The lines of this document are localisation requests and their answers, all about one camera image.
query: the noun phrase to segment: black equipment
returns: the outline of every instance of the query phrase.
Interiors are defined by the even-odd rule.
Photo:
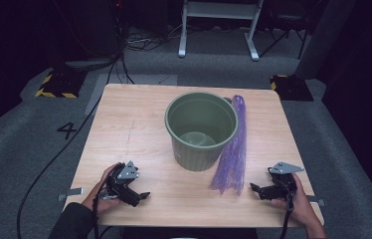
[[[291,174],[303,170],[304,168],[302,167],[294,166],[285,162],[278,162],[274,167],[268,168],[268,172],[272,177],[271,180],[274,183],[273,186],[259,187],[251,183],[252,190],[258,193],[261,200],[271,200],[276,198],[283,198],[285,200],[286,213],[280,236],[281,239],[285,237],[288,218],[294,209],[292,200],[297,191],[297,186]]]
[[[146,199],[150,192],[138,194],[128,187],[128,184],[139,176],[137,170],[132,161],[116,165],[105,182],[106,191],[100,193],[99,198],[104,200],[118,198],[133,207],[139,204],[140,200]]]

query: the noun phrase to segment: hand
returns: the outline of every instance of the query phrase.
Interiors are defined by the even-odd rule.
[[[291,212],[291,217],[303,224],[306,229],[307,238],[326,238],[322,224],[317,218],[306,193],[303,190],[300,179],[295,173],[292,174],[297,190],[293,200],[294,210]],[[285,201],[283,199],[271,200],[271,205],[285,210]]]
[[[93,190],[90,192],[90,194],[87,196],[87,198],[83,201],[82,205],[87,207],[90,211],[93,211],[93,200],[96,197],[96,194],[99,191],[99,188],[101,187],[102,183],[107,178],[108,174],[111,172],[111,170],[116,166],[117,164],[112,165],[108,169],[105,170],[105,172],[102,174],[101,181],[95,185]],[[120,200],[118,198],[114,198],[111,200],[98,200],[97,208],[96,208],[96,214],[97,216],[104,213],[106,210],[116,207],[120,204]]]

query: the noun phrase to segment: dark background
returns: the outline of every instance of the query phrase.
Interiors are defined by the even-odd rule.
[[[80,11],[72,12],[76,6],[71,2],[57,2],[69,16],[70,24],[77,26],[75,34],[89,47],[93,48],[99,39],[110,41],[114,37],[113,32],[106,31],[98,40],[89,38],[96,33],[90,33],[77,21]],[[120,19],[161,35],[167,33],[164,24],[180,24],[182,1],[168,1],[167,4],[166,0],[158,0],[153,5],[149,2],[129,1],[130,5],[125,6],[128,17],[120,16]],[[108,24],[112,23],[99,25],[111,28]],[[44,37],[50,28],[52,39]],[[95,48],[98,52],[110,52],[110,43],[101,45],[104,47]],[[54,56],[55,60],[91,57],[69,31],[53,1],[0,0],[0,117],[21,102],[19,94],[29,80],[53,65],[47,54],[50,48],[60,53]],[[372,1],[356,1],[317,78],[326,84],[323,102],[372,180]]]

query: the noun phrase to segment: yellow black warning tape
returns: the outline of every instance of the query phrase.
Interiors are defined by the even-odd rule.
[[[276,83],[275,82],[272,82],[271,83],[271,90],[275,91],[276,90]]]
[[[78,74],[59,79],[53,71],[44,79],[43,84],[35,93],[36,97],[78,98],[86,74]]]

